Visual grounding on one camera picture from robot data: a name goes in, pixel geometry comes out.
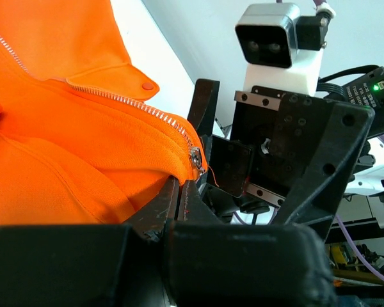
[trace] zipper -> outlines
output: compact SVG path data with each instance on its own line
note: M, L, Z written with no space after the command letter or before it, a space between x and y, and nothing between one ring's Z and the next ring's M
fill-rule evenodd
M0 36L0 43L3 45L3 47L8 51L8 53L12 56L12 58L17 62L17 64L25 71L27 74L31 76L28 69L24 66L18 55L15 53L15 51L10 47L10 45L4 40L3 37ZM83 93L88 93L90 95L100 96L107 99L112 99L115 101L119 101L121 103L127 104L128 106L135 107L141 111L144 111L151 116L155 116L159 120L162 120L167 125L169 125L171 128L175 129L185 140L185 142L188 144L189 148L189 160L191 162L191 165L193 168L195 168L198 171L198 178L205 173L205 169L203 168L203 160L202 160L202 153L200 151L200 148L198 146L195 146L193 144L193 140L189 136L189 134L186 132L186 129L175 119L173 119L170 115L167 115L165 112L162 112L154 107L148 106L144 104L143 102L140 102L138 100L134 100L129 97L123 97L117 94L109 93L106 91L102 91L97 88L87 88L84 86L74 86L69 84L69 86L76 91L81 91Z

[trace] snap button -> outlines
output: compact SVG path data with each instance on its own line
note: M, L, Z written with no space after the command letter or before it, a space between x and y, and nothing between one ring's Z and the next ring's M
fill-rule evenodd
M154 89L154 85L150 82L145 82L142 84L142 88L146 91L150 91Z

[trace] camera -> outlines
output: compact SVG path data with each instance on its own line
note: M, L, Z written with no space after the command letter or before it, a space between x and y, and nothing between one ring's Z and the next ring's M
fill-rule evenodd
M247 62L289 68L298 53L296 23L300 9L292 3L253 4L235 28Z

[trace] zipper pull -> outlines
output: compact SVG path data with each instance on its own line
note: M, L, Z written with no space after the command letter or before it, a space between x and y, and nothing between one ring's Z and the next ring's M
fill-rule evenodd
M202 167L202 154L200 153L200 148L191 147L191 150L189 151L189 156L191 158L192 165L199 172L199 179L205 173L205 169Z

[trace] orange jacket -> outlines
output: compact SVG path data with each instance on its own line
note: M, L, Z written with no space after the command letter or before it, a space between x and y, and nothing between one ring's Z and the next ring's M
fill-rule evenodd
M200 140L143 103L158 90L109 0L0 0L0 224L121 223L196 180Z

